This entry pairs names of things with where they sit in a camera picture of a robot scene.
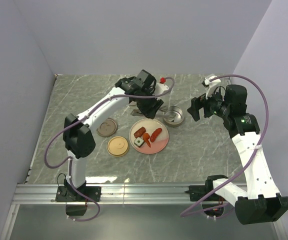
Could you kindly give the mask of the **sushi roll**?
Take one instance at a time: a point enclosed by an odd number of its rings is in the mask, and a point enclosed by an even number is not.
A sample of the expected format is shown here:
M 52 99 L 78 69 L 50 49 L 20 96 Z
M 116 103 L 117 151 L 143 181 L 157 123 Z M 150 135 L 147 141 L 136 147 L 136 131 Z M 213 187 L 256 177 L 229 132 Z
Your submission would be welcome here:
M 134 140 L 134 145 L 138 148 L 141 148 L 144 145 L 145 141 L 141 137 L 137 137 Z

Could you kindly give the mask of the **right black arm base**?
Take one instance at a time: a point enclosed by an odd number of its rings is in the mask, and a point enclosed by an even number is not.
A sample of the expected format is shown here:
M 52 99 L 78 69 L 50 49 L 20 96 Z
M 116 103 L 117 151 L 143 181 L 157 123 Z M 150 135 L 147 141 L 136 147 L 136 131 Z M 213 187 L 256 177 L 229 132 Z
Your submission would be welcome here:
M 189 195 L 189 200 L 191 202 L 197 202 L 201 197 L 207 194 L 207 189 L 204 185 L 190 185 L 185 193 Z M 224 199 L 215 193 L 209 196 L 205 201 L 206 203 L 201 204 L 203 209 L 224 204 Z M 202 214 L 206 217 L 221 217 L 224 214 L 224 207 L 206 210 Z

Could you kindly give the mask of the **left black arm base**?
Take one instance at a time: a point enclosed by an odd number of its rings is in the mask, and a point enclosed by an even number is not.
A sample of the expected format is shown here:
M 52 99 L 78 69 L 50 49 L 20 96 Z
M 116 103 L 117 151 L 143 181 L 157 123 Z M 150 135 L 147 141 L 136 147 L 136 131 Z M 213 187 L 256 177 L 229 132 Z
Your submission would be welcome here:
M 55 196 L 55 202 L 65 204 L 65 213 L 70 217 L 83 217 L 87 210 L 91 210 L 89 204 L 92 204 L 90 200 L 79 195 L 73 189 L 70 189 L 64 185 L 57 188 Z M 100 201 L 101 187 L 100 186 L 84 186 L 78 188 L 78 190 L 85 196 L 91 198 L 95 202 Z

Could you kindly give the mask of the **metal tongs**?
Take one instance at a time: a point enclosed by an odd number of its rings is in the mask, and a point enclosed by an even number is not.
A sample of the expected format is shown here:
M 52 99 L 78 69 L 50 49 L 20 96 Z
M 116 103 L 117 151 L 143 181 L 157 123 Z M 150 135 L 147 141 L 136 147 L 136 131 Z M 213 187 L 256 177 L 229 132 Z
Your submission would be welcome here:
M 175 113 L 167 113 L 168 109 L 169 108 L 167 106 L 161 106 L 159 108 L 159 110 L 157 111 L 157 113 L 155 114 L 154 118 L 163 118 L 163 119 L 166 119 L 169 121 L 174 120 L 176 117 L 176 114 Z M 145 116 L 139 109 L 134 109 L 131 112 L 131 115 L 135 116 L 135 117 L 144 117 Z

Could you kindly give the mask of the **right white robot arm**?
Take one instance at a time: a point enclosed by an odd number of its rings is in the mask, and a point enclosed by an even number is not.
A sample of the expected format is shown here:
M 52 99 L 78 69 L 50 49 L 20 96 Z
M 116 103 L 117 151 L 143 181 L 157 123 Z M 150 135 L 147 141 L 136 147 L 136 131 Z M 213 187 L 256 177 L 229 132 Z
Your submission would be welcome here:
M 224 198 L 243 225 L 275 222 L 288 210 L 288 197 L 281 195 L 270 173 L 258 121 L 247 113 L 247 95 L 244 86 L 232 84 L 226 87 L 225 94 L 217 91 L 211 96 L 194 97 L 187 110 L 195 121 L 200 120 L 200 110 L 206 118 L 215 115 L 223 120 L 237 149 L 247 190 L 229 182 L 224 175 L 213 175 L 205 181 L 202 199 Z

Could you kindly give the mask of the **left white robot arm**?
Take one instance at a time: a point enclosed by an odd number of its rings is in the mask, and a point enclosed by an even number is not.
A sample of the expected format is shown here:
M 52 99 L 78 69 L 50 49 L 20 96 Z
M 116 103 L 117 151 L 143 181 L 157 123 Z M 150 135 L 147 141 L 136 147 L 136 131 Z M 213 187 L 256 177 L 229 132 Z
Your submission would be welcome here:
M 85 196 L 86 157 L 95 149 L 93 133 L 100 125 L 119 109 L 130 102 L 136 102 L 140 112 L 148 119 L 154 119 L 159 108 L 164 104 L 160 99 L 172 89 L 146 70 L 137 76 L 119 79 L 109 93 L 88 110 L 78 116 L 70 114 L 65 118 L 63 140 L 67 154 L 72 158 L 67 182 L 70 184 L 67 195 L 73 201 L 80 201 Z

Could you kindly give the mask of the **red sausage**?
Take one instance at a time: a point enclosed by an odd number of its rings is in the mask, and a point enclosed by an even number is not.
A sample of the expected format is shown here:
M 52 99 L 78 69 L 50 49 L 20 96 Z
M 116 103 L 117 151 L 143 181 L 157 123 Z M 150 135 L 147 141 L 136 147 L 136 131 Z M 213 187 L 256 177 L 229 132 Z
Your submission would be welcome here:
M 153 143 L 157 137 L 161 134 L 162 128 L 157 128 L 150 136 L 150 142 Z

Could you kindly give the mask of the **brown meat slice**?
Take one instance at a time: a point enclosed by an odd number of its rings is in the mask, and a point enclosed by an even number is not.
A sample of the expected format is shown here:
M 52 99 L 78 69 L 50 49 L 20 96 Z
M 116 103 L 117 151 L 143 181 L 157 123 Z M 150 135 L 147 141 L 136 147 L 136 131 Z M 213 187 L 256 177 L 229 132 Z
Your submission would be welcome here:
M 140 138 L 145 132 L 146 132 L 146 128 L 141 127 L 133 135 L 135 138 Z

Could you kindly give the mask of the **orange carrot piece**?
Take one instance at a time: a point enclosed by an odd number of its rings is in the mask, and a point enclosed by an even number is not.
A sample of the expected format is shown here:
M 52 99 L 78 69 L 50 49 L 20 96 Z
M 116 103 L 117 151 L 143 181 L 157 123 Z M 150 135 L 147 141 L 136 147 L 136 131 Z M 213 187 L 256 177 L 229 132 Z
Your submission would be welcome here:
M 151 147 L 151 143 L 150 143 L 150 135 L 145 132 L 143 135 L 142 135 L 142 139 L 144 140 L 144 142 L 148 145 L 148 147 L 150 148 Z

